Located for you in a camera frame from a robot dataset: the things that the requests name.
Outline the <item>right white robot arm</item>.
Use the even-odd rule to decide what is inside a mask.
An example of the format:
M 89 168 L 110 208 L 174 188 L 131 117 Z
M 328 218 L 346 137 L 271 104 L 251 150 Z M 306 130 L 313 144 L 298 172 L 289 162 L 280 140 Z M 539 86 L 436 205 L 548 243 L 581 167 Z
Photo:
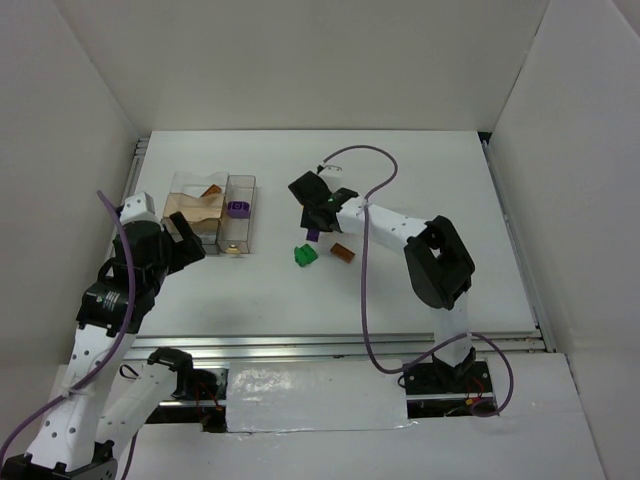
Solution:
M 430 357 L 442 386 L 453 387 L 463 382 L 475 362 L 468 315 L 468 293 L 475 264 L 452 222 L 444 216 L 432 220 L 405 216 L 372 204 L 368 197 L 347 188 L 332 191 L 325 180 L 312 171 L 293 181 L 288 189 L 303 208 L 302 227 L 321 233 L 358 234 L 363 239 L 361 328 L 374 366 L 383 373 L 393 372 L 375 358 L 368 328 L 370 242 L 404 257 L 413 292 L 433 314 L 435 347 L 403 369 L 411 369 Z

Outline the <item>purple lego brick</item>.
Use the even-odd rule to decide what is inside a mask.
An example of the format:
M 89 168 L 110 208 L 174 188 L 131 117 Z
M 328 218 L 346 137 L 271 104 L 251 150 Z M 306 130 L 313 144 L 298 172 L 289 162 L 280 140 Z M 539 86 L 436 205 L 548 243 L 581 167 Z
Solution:
M 320 238 L 320 232 L 318 230 L 309 229 L 306 234 L 306 240 L 308 242 L 317 243 Z

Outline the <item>purple round lego piece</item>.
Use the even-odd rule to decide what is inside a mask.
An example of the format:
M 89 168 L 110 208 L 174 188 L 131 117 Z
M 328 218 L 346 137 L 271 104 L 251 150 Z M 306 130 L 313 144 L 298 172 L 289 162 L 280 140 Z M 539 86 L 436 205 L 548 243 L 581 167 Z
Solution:
M 251 216 L 251 204 L 247 201 L 229 201 L 226 215 L 232 219 L 248 219 Z

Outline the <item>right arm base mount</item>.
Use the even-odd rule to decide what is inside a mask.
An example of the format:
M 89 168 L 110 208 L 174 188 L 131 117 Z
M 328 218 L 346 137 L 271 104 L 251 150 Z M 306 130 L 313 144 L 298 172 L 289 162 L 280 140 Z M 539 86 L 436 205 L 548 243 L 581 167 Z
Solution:
M 457 381 L 433 363 L 421 363 L 397 377 L 410 419 L 493 415 L 498 407 L 485 359 L 476 360 Z

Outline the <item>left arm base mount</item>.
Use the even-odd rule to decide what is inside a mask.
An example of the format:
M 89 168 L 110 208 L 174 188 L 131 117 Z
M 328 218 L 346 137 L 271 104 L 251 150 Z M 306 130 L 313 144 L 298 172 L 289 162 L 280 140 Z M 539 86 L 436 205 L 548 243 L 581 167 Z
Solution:
M 228 370 L 195 368 L 190 354 L 169 347 L 153 351 L 140 367 L 122 364 L 119 375 L 137 379 L 144 366 L 160 364 L 177 373 L 176 388 L 161 400 L 147 424 L 199 424 L 204 432 L 225 433 Z

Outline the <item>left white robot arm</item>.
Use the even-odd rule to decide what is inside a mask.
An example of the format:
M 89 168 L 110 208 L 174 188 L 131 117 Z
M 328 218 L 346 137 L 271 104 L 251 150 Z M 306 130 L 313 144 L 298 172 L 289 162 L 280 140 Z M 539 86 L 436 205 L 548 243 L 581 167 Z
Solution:
M 165 278 L 205 256 L 181 213 L 169 217 L 178 240 L 153 220 L 128 221 L 123 211 L 115 216 L 115 254 L 83 294 L 66 384 L 6 439 L 10 444 L 29 424 L 43 421 L 26 452 L 1 456 L 4 479 L 126 478 L 140 429 L 161 401 L 185 392 L 193 375 L 190 354 L 160 347 L 125 393 L 106 404 Z

